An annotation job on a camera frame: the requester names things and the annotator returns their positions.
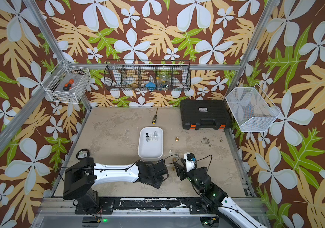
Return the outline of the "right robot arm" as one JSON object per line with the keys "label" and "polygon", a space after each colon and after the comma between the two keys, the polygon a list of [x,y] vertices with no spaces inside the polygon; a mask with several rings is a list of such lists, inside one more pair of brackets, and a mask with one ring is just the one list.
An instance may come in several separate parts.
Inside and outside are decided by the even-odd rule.
{"label": "right robot arm", "polygon": [[201,208],[208,214],[215,214],[237,228],[264,228],[265,225],[249,215],[218,185],[212,182],[208,168],[197,168],[186,162],[173,163],[180,180],[187,179],[200,196]]}

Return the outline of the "white plastic storage box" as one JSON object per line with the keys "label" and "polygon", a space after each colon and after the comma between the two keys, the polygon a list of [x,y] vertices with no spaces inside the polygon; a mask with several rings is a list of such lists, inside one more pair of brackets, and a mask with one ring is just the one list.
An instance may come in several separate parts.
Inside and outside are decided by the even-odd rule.
{"label": "white plastic storage box", "polygon": [[[146,134],[154,141],[146,141]],[[163,130],[160,127],[145,127],[140,131],[138,156],[144,161],[158,161],[163,156]]]}

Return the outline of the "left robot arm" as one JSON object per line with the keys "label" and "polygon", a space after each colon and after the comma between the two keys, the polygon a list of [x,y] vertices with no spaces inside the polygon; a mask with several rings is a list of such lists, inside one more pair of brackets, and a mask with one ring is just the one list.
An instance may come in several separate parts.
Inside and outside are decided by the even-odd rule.
{"label": "left robot arm", "polygon": [[159,189],[169,177],[164,160],[157,163],[138,160],[129,165],[103,165],[92,157],[80,160],[64,168],[64,200],[75,200],[76,209],[84,214],[95,214],[103,210],[99,194],[92,186],[110,182],[142,183]]}

